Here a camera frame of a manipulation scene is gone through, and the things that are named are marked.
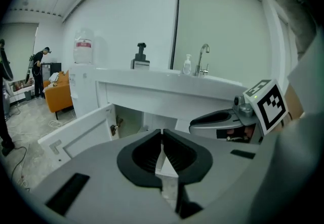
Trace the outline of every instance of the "hand sanitizer bottle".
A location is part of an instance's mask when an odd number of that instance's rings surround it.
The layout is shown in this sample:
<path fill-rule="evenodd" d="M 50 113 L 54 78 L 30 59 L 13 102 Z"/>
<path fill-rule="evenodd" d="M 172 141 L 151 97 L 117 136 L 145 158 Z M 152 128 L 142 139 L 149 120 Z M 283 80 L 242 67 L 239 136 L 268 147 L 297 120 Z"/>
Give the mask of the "hand sanitizer bottle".
<path fill-rule="evenodd" d="M 187 60 L 184 61 L 182 72 L 184 74 L 190 75 L 191 74 L 191 55 L 187 55 Z"/>

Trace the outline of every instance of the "red label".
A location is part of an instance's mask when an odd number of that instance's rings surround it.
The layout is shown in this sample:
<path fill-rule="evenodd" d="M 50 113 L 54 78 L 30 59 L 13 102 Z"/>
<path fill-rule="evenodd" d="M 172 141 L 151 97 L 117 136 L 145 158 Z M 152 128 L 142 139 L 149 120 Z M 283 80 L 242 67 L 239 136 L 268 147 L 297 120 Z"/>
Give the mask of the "red label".
<path fill-rule="evenodd" d="M 90 48 L 91 47 L 91 43 L 86 43 L 86 42 L 77 42 L 76 43 L 77 47 L 85 47 L 85 48 Z"/>

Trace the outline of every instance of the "orange armchair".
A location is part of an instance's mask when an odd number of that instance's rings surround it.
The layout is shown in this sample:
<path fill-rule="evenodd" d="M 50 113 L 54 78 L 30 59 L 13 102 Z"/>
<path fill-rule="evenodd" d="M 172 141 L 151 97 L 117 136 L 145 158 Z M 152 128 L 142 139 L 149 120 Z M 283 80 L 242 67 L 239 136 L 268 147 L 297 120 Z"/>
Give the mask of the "orange armchair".
<path fill-rule="evenodd" d="M 50 84 L 50 81 L 44 81 L 44 88 Z M 52 113 L 55 113 L 56 119 L 57 112 L 73 106 L 69 85 L 69 73 L 59 72 L 59 78 L 57 81 L 57 86 L 48 88 L 45 91 L 45 99 L 47 105 Z"/>

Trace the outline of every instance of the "cabinet door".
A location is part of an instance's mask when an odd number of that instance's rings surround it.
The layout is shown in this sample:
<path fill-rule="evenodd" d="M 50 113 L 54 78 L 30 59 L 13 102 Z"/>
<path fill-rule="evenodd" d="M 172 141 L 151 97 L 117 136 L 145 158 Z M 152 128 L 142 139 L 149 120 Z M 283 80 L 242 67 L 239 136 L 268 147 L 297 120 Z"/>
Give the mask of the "cabinet door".
<path fill-rule="evenodd" d="M 61 166 L 90 147 L 118 139 L 118 130 L 111 134 L 112 125 L 116 125 L 116 115 L 110 103 L 53 131 L 38 143 Z"/>

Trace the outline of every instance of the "chrome faucet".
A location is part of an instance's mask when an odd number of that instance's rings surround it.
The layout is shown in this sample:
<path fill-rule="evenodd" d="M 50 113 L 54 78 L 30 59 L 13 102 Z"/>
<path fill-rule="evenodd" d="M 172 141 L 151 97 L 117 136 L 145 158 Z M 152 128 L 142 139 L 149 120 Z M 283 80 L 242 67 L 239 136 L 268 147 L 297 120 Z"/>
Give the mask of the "chrome faucet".
<path fill-rule="evenodd" d="M 206 70 L 203 70 L 201 68 L 201 58 L 203 57 L 203 52 L 204 52 L 205 49 L 206 49 L 206 53 L 209 53 L 209 46 L 208 46 L 208 44 L 204 44 L 201 47 L 201 50 L 200 50 L 200 53 L 199 53 L 198 65 L 196 66 L 196 71 L 194 73 L 195 76 L 199 76 L 201 72 L 203 74 L 208 74 L 208 64 L 207 64 Z"/>

